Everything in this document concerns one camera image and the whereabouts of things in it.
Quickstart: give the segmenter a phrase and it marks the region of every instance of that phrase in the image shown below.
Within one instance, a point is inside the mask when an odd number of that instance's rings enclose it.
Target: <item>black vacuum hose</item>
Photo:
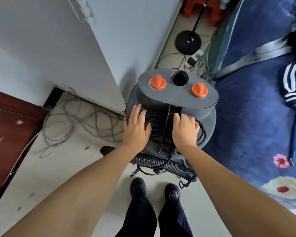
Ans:
[[[101,154],[103,156],[106,156],[108,153],[110,153],[111,151],[113,151],[115,148],[111,147],[111,146],[103,146],[100,150]],[[162,164],[164,164],[167,160],[166,159],[160,159],[157,157],[154,157],[152,155],[147,155],[147,154],[143,154],[143,153],[138,153],[134,159],[132,159],[130,161],[130,163],[135,164],[135,165],[139,165],[142,167],[156,167],[156,166],[161,166]],[[172,160],[170,160],[164,167],[164,170],[178,175],[186,180],[188,180],[189,182],[191,182],[192,180],[194,180],[196,178],[196,174],[194,171],[192,171],[189,168],[184,167],[183,165],[180,165],[177,162],[174,162]]]

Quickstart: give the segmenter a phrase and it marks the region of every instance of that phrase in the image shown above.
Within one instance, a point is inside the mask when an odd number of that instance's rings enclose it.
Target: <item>bed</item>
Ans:
[[[214,72],[291,30],[296,0],[242,0],[230,17]],[[280,95],[279,72],[292,54],[245,66],[215,83],[217,122],[203,150],[219,163],[296,209],[296,166],[289,164],[296,110]]]

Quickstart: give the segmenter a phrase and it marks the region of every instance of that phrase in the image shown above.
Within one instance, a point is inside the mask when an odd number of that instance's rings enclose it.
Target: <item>power strip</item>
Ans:
[[[187,69],[194,67],[197,60],[200,59],[202,55],[204,55],[204,52],[202,52],[201,50],[198,50],[185,62],[184,66]]]

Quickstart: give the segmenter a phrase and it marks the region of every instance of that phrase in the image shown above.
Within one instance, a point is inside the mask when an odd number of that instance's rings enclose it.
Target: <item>foot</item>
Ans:
[[[181,191],[177,185],[172,183],[167,184],[164,194],[166,196],[166,200],[173,198],[181,203]]]
[[[146,184],[142,178],[136,178],[130,184],[130,195],[134,198],[146,196]]]

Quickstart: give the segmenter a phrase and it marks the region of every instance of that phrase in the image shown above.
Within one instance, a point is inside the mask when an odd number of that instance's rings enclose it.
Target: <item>gray strap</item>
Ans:
[[[242,57],[239,61],[231,64],[215,74],[215,79],[220,79],[229,73],[232,73],[242,67],[248,66],[253,63],[265,61],[291,52],[291,47],[286,45],[286,40],[283,38],[276,39],[268,42],[263,46],[256,48],[246,56]]]

